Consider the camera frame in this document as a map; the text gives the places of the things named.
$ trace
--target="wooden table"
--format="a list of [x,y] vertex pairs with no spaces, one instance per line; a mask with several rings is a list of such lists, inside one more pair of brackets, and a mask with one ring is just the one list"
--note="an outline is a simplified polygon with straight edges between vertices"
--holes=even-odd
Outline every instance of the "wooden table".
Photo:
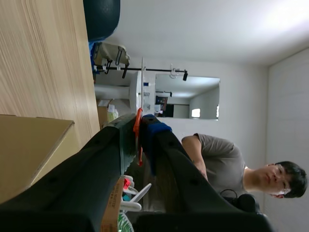
[[0,0],[0,114],[99,131],[83,0]]

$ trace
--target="red object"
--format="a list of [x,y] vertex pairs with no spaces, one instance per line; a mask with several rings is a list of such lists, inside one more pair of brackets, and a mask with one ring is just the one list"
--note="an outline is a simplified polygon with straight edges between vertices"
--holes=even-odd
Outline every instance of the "red object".
[[127,189],[131,184],[131,181],[127,178],[125,178],[124,180],[124,189]]
[[142,108],[140,108],[137,111],[137,115],[136,115],[136,120],[135,120],[135,124],[133,127],[133,132],[135,132],[135,141],[136,139],[138,139],[138,151],[139,151],[139,166],[141,167],[143,165],[143,162],[141,160],[141,155],[143,152],[143,149],[140,145],[140,138],[139,138],[139,133],[140,133],[140,121],[141,121],[141,114],[142,114],[143,110]]

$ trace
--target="black chair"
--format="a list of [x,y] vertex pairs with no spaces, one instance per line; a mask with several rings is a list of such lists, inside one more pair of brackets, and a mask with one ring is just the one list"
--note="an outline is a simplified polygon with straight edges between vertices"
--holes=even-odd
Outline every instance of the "black chair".
[[120,0],[84,0],[84,13],[88,40],[105,40],[118,26]]

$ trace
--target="mirror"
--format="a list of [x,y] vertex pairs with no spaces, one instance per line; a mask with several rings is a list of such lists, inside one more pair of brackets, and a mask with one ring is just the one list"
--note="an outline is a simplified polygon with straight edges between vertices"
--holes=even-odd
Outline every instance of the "mirror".
[[155,105],[157,117],[219,118],[220,79],[213,77],[157,74]]

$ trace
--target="black cable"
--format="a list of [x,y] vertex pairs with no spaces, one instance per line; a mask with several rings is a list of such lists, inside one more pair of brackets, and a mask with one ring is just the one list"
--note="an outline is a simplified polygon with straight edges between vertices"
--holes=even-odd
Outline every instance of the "black cable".
[[223,192],[225,192],[225,191],[232,191],[232,192],[234,192],[235,195],[236,195],[236,198],[238,198],[237,193],[236,193],[234,190],[232,190],[232,189],[224,189],[223,191],[220,192],[220,195],[221,195],[221,193],[223,193]]

